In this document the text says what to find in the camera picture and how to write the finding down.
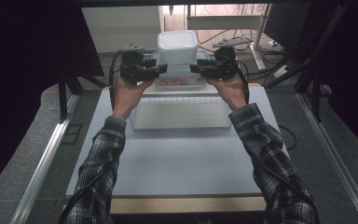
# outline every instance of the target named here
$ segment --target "hand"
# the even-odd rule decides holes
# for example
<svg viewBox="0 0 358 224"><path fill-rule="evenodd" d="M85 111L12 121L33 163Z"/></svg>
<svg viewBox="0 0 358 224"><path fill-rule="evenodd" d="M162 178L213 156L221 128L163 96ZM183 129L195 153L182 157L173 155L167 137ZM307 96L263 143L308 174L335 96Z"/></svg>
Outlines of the hand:
<svg viewBox="0 0 358 224"><path fill-rule="evenodd" d="M130 85L124 78L117 77L114 83L115 108L113 115L127 119L133 108L141 101L142 94L154 82L153 80L144 81L139 86Z"/></svg>
<svg viewBox="0 0 358 224"><path fill-rule="evenodd" d="M206 82L216 87L217 92L232 111L246 106L243 83L238 74L226 80L206 78Z"/></svg>

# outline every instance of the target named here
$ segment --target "checkered shirt sleeve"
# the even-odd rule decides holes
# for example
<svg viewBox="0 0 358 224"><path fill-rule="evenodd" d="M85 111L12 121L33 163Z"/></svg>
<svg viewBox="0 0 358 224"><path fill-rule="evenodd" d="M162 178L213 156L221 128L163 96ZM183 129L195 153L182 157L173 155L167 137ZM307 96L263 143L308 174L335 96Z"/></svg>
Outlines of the checkered shirt sleeve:
<svg viewBox="0 0 358 224"><path fill-rule="evenodd" d="M282 151L281 134L264 121L256 104L240 108L229 117L249 154L255 155L270 170L311 197L292 162ZM314 223L315 211L309 204L267 173L256 159L252 159L252 163L255 183L266 200L267 223Z"/></svg>
<svg viewBox="0 0 358 224"><path fill-rule="evenodd" d="M79 168L75 192L83 189L107 163L104 175L75 204L64 223L109 223L113 187L117 180L118 158L125 145L126 120L108 117L92 138L89 155Z"/></svg>

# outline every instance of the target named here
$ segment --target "white lid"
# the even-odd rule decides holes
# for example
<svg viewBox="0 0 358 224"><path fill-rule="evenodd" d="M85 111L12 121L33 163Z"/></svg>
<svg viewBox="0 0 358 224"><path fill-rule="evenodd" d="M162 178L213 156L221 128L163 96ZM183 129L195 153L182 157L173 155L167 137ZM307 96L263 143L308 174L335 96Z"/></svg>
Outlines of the white lid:
<svg viewBox="0 0 358 224"><path fill-rule="evenodd" d="M158 35L160 50L193 49L198 45L196 34L192 31L169 31Z"/></svg>

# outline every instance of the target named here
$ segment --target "white desk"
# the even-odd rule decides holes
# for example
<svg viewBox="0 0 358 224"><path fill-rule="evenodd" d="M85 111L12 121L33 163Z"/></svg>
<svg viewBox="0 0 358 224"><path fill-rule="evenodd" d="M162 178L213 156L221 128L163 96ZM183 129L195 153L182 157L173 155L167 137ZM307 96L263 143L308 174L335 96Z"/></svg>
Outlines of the white desk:
<svg viewBox="0 0 358 224"><path fill-rule="evenodd" d="M162 91L152 86L145 95L216 94L207 85L195 91ZM266 121L278 130L264 88L251 87ZM102 91L86 140L72 175L68 196L73 195L78 167L89 154L91 138L111 115L109 91ZM265 209L253 180L253 165L240 138L229 130L134 131L128 120L127 142L120 157L112 193L117 214L260 211Z"/></svg>

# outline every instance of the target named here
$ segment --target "wire basket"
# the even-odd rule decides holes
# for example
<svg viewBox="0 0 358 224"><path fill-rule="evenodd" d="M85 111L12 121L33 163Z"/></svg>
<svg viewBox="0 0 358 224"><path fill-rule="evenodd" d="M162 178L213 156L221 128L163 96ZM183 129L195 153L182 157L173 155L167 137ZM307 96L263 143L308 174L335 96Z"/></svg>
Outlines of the wire basket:
<svg viewBox="0 0 358 224"><path fill-rule="evenodd" d="M132 110L133 130L229 129L230 110L220 96L142 98Z"/></svg>

